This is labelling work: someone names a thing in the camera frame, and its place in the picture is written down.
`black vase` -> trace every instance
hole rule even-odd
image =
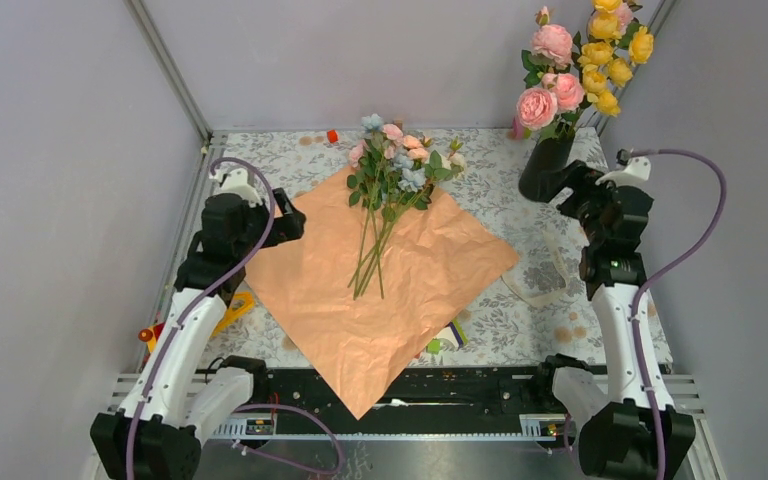
[[[523,197],[535,201],[548,203],[551,198],[542,198],[540,191],[540,179],[542,173],[556,172],[567,165],[569,152],[575,137],[564,139],[547,138],[534,146],[525,170],[519,177],[519,193]]]

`pink rose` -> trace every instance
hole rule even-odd
[[[558,110],[562,112],[572,112],[584,100],[584,88],[576,75],[546,73],[541,81],[558,98]]]
[[[392,140],[396,145],[402,144],[402,139],[405,134],[402,133],[401,128],[393,125],[392,123],[388,123],[387,125],[381,127],[381,131],[384,132],[384,135],[387,135],[388,140]]]
[[[428,150],[420,147],[420,148],[413,148],[411,150],[408,150],[408,156],[411,157],[413,160],[424,160],[428,158]]]
[[[614,15],[620,19],[620,33],[625,35],[625,30],[628,28],[628,24],[634,20],[634,12],[631,11],[628,4],[625,2],[620,3],[619,8],[614,10]]]
[[[572,36],[560,25],[543,25],[531,37],[531,48],[537,55],[543,55],[558,68],[572,63]]]
[[[353,168],[358,168],[358,166],[360,166],[358,162],[360,161],[360,157],[363,156],[364,145],[364,141],[361,140],[353,149],[349,150],[349,165]]]
[[[558,97],[545,88],[532,87],[519,96],[517,120],[529,130],[540,130],[552,123],[558,113]]]
[[[413,135],[405,135],[405,137],[402,139],[402,144],[408,150],[412,150],[414,148],[422,148],[422,142],[420,142],[419,139]]]

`yellow flower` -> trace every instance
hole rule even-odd
[[[622,0],[593,0],[593,8],[600,12],[613,12],[620,8]]]
[[[584,65],[604,65],[614,56],[614,47],[608,42],[585,43],[581,46],[578,63]]]
[[[624,87],[631,80],[631,69],[628,68],[628,62],[624,58],[615,58],[608,64],[608,76],[618,87]]]
[[[590,35],[598,40],[617,40],[622,38],[620,19],[613,13],[596,12],[590,17],[588,25]]]
[[[617,97],[608,90],[600,93],[598,100],[593,105],[596,107],[596,110],[612,117],[616,117],[621,111],[617,103]]]
[[[646,27],[640,27],[631,37],[631,44],[628,46],[628,56],[631,61],[637,64],[649,61],[652,50],[655,49],[655,37],[649,33]]]
[[[608,79],[605,74],[599,71],[596,65],[587,65],[582,69],[581,86],[588,94],[598,95],[608,88]]]

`kraft paper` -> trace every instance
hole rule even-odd
[[[246,281],[356,418],[363,416],[432,338],[518,256],[435,189],[427,211],[399,219],[373,277],[352,299],[366,211],[348,206],[337,172],[293,200],[307,216],[301,240],[258,252]],[[372,245],[371,228],[365,249]]]

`table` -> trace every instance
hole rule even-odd
[[[416,133],[407,128],[408,133]],[[466,175],[443,185],[458,204],[478,218],[494,235],[520,254],[520,263],[507,275],[526,296],[558,290],[560,298],[546,306],[532,306],[515,295],[502,279],[494,282],[458,315],[468,344],[460,350],[444,344],[437,355],[422,353],[410,366],[534,365],[546,355],[563,353],[604,364],[605,352],[596,314],[578,279],[584,233],[575,220],[561,216],[554,204],[530,202],[517,191],[517,180],[534,140],[513,140],[504,129],[429,129],[419,132],[445,149],[454,138],[464,143]],[[360,131],[339,132],[331,144],[325,132],[229,133],[223,156],[239,157],[260,168],[273,188],[282,187],[292,198],[315,188],[346,165],[349,149]],[[607,169],[593,129],[579,130],[570,155]],[[556,243],[561,269],[552,262],[547,244]],[[659,363],[671,363],[669,347],[654,305],[649,328]],[[200,366],[218,356],[260,358],[270,368],[309,367],[310,362],[284,334],[269,312],[257,305],[207,345]]]

